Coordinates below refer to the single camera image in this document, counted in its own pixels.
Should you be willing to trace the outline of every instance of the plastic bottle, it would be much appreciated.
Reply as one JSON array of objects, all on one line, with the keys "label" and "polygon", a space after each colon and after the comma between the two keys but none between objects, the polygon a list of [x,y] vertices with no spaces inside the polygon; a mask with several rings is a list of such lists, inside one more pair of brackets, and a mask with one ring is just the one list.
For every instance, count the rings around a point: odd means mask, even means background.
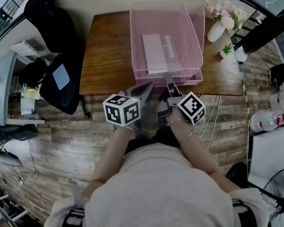
[{"label": "plastic bottle", "polygon": [[282,109],[284,111],[284,91],[281,91],[270,96],[270,107],[275,109]]},{"label": "plastic bottle", "polygon": [[256,133],[272,131],[282,124],[284,124],[284,113],[282,110],[260,110],[252,115],[250,120],[250,127]]}]

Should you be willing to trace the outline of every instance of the black bag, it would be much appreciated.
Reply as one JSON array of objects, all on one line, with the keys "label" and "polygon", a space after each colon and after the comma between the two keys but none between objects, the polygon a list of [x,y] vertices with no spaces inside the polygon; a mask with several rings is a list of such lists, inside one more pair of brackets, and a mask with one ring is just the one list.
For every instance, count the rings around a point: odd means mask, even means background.
[{"label": "black bag", "polygon": [[39,86],[46,74],[46,63],[41,58],[35,59],[33,63],[29,63],[22,71],[18,72],[18,80],[20,85],[26,84],[29,87]]}]

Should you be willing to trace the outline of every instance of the white box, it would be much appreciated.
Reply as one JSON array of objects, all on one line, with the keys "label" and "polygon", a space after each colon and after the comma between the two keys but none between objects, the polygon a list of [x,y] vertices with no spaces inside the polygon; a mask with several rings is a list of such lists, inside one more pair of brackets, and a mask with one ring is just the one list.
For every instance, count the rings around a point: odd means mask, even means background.
[{"label": "white box", "polygon": [[179,71],[181,66],[173,38],[169,35],[142,35],[148,73]]},{"label": "white box", "polygon": [[140,99],[112,94],[103,102],[106,121],[126,126],[141,119]]}]

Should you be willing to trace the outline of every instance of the wooden desk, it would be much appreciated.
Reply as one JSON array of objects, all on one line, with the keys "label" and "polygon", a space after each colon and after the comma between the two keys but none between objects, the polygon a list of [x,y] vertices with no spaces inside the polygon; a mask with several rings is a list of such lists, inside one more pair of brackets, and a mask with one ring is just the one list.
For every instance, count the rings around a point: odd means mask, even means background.
[{"label": "wooden desk", "polygon": [[[203,82],[196,86],[180,86],[183,93],[208,95],[243,95],[240,71],[234,51],[226,59],[219,55],[224,44],[230,43],[227,31],[214,43],[206,35],[213,21],[205,19],[203,49]],[[129,12],[96,15],[85,50],[81,95],[118,93],[135,84],[131,60]]]}]

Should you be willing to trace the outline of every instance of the pink flower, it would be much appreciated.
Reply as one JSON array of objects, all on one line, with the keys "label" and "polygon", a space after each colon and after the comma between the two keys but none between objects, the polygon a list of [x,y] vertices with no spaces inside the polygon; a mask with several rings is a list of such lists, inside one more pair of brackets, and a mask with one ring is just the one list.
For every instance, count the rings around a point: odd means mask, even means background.
[{"label": "pink flower", "polygon": [[220,12],[222,9],[223,9],[223,6],[221,6],[220,4],[217,4],[217,5],[216,5],[216,10],[217,10],[217,11]]},{"label": "pink flower", "polygon": [[233,12],[232,6],[226,5],[226,6],[224,6],[224,9],[225,9],[228,13],[232,13],[232,12]]},{"label": "pink flower", "polygon": [[223,16],[221,18],[221,24],[227,29],[232,29],[235,26],[235,22],[233,21],[233,19],[228,16]]},{"label": "pink flower", "polygon": [[214,6],[213,5],[207,6],[207,10],[212,13],[214,11]]},{"label": "pink flower", "polygon": [[223,9],[221,11],[221,16],[229,16],[229,13],[225,9]]},{"label": "pink flower", "polygon": [[224,2],[224,5],[225,5],[225,6],[231,6],[231,2],[229,2],[229,1],[226,0],[226,1]]}]

